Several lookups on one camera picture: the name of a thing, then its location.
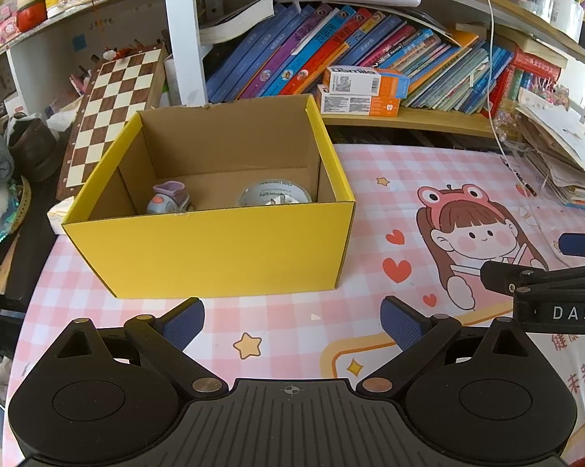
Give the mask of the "brown white chessboard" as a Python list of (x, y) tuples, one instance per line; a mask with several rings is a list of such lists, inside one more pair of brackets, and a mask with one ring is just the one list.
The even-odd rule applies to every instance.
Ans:
[(134, 114), (159, 105), (165, 83), (162, 46), (105, 59), (88, 83), (70, 131), (56, 198), (78, 195)]

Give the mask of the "pink cartoon desk mat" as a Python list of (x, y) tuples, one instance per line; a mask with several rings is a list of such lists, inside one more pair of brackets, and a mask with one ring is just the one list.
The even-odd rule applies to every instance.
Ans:
[[(445, 189), (477, 184), (488, 197), (504, 205), (551, 269), (585, 265), (585, 260), (559, 254), (558, 237), (585, 233), (585, 210), (566, 208), (543, 192), (543, 179), (526, 162), (512, 165), (517, 180), (494, 153), (433, 149), (432, 147), (361, 146), (337, 144), (344, 172), (356, 197), (356, 213), (340, 284), (336, 290), (274, 296), (203, 299), (204, 330), (186, 351), (230, 384), (236, 377), (347, 377), (359, 381), (389, 360), (399, 349), (383, 335), (380, 302), (396, 295), (423, 314), (443, 312), (464, 323), (486, 323), (502, 303), (492, 296), (476, 314), (453, 307), (443, 290), (433, 258), (416, 223), (422, 186)], [(405, 281), (393, 281), (383, 262), (411, 264)], [(140, 313), (159, 313), (175, 307), (176, 299), (115, 299), (61, 235), (55, 241), (30, 302), (10, 374), (8, 402), (30, 369), (60, 331), (76, 317), (90, 317), (97, 327), (122, 326)], [(243, 334), (261, 339), (259, 356), (241, 358), (235, 343)], [(364, 339), (378, 349), (349, 351)], [(559, 375), (578, 406), (576, 430), (564, 453), (568, 463), (585, 456), (585, 336), (533, 335), (533, 341)]]

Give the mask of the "grey purple toy car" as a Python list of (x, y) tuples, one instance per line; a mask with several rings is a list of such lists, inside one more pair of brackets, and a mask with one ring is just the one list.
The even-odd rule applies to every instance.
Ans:
[(168, 180), (166, 183), (156, 184), (153, 196), (148, 202), (148, 214), (184, 213), (192, 210), (190, 195), (181, 181)]

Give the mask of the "yellow cardboard box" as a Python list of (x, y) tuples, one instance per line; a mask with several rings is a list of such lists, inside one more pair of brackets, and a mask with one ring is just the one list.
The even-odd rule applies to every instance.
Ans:
[[(268, 179), (313, 202), (238, 206)], [(168, 180), (184, 183), (192, 210), (148, 214)], [(266, 97), (134, 115), (63, 227), (118, 298), (286, 294), (338, 286), (355, 209), (313, 97)]]

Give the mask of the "black patterned pen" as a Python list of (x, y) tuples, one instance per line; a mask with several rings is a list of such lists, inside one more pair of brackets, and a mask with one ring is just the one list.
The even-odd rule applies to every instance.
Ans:
[(537, 196), (537, 192), (534, 188), (525, 180), (524, 177), (520, 175), (511, 165), (511, 162), (507, 160), (507, 158), (500, 158), (501, 162), (504, 166), (514, 175), (516, 179), (515, 189), (516, 191), (524, 198), (535, 198)]

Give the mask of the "upper orange white box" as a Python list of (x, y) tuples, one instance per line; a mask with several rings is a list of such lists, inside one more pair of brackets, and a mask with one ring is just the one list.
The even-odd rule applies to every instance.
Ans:
[(399, 72), (382, 68), (328, 67), (322, 83), (328, 92), (341, 95), (383, 96), (404, 99), (408, 96), (410, 79)]

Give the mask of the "red thick dictionary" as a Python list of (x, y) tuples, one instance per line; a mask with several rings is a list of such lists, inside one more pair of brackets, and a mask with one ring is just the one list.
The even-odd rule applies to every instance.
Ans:
[(513, 65), (521, 71), (531, 73), (534, 76), (549, 79), (556, 82), (562, 74), (562, 69), (555, 64), (541, 59), (535, 55), (525, 53), (519, 47), (514, 50)]

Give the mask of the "lower orange white box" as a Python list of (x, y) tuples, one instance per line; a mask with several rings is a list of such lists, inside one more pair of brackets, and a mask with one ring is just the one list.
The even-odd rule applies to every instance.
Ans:
[(324, 84), (316, 87), (314, 96), (322, 115), (396, 117), (400, 109), (398, 98), (334, 94)]

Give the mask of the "wooden bookshelf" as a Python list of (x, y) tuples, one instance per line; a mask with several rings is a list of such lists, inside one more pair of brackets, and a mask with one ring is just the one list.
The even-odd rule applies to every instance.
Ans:
[(417, 7), (329, 1), (167, 0), (170, 30), (187, 31), (196, 11), (211, 22), (191, 35), (235, 50), (211, 76), (202, 58), (178, 47), (184, 104), (310, 94), (328, 67), (382, 68), (408, 76), (396, 117), (322, 115), (327, 125), (430, 130), (491, 137), (485, 94), (502, 91), (516, 70), (517, 36), (585, 65), (576, 36), (511, 0), (421, 0)]

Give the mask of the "clear tape roll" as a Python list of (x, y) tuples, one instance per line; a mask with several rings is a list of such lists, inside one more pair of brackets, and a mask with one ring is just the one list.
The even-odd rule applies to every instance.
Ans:
[(239, 207), (300, 205), (313, 202), (309, 193), (297, 183), (285, 179), (268, 179), (246, 188), (238, 200)]

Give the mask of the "orange white box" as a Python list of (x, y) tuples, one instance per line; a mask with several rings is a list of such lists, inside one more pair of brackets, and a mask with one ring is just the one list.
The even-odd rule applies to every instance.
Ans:
[(328, 67), (322, 83), (328, 92), (341, 95), (383, 96), (404, 99), (408, 96), (410, 79), (399, 72), (382, 68)]
[(398, 98), (334, 94), (324, 84), (316, 87), (314, 96), (322, 115), (396, 117), (400, 109)]

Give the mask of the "pile of papers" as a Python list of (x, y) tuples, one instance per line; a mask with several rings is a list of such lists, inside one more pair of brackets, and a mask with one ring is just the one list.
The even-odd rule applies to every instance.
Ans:
[(521, 89), (516, 126), (525, 157), (543, 175), (543, 186), (567, 207), (585, 209), (585, 125), (559, 104)]

